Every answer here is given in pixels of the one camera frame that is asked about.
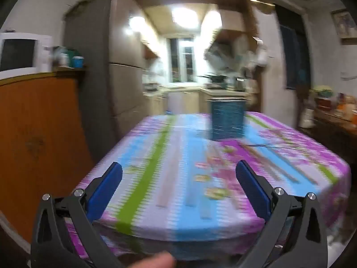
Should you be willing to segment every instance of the tablecloth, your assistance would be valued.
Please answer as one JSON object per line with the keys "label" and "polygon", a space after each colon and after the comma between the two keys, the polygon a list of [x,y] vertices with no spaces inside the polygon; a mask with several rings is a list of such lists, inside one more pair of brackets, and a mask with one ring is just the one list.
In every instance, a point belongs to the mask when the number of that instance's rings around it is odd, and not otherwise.
{"label": "tablecloth", "polygon": [[[240,159],[273,187],[298,196],[316,193],[327,226],[343,213],[349,166],[311,138],[252,112],[246,113],[242,139],[209,137],[208,115],[147,117],[77,186],[85,189],[114,161],[122,165],[123,179],[94,223],[116,255],[163,249],[182,259],[208,251],[243,253],[264,221],[235,177]],[[85,257],[73,225],[67,225]]]}

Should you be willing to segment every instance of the white microwave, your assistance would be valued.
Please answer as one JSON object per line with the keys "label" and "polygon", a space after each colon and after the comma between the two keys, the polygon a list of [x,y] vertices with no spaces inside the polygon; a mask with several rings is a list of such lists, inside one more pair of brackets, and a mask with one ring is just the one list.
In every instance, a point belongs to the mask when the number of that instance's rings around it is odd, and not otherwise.
{"label": "white microwave", "polygon": [[0,80],[52,71],[52,37],[31,33],[0,33]]}

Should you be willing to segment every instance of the framed picture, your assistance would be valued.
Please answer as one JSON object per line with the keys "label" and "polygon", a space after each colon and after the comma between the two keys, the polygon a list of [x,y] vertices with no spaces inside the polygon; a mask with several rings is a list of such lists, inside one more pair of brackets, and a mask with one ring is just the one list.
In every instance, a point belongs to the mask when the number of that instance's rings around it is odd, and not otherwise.
{"label": "framed picture", "polygon": [[347,9],[333,11],[331,15],[342,44],[357,44],[357,26]]}

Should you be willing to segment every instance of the human hand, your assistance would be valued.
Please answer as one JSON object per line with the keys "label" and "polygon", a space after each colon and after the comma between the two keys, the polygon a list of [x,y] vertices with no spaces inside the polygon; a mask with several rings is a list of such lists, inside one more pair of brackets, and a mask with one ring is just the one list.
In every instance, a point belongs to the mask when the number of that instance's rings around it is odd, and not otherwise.
{"label": "human hand", "polygon": [[161,252],[141,260],[129,268],[174,268],[175,264],[176,260],[169,252]]}

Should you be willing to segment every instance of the refrigerator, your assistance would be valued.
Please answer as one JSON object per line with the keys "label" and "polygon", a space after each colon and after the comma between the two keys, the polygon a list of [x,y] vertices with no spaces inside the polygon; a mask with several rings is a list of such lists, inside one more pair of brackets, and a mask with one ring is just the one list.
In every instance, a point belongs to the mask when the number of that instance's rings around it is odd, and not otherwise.
{"label": "refrigerator", "polygon": [[86,65],[78,100],[96,163],[146,116],[142,43],[129,26],[141,13],[134,0],[84,0],[65,14],[64,46],[78,50]]}

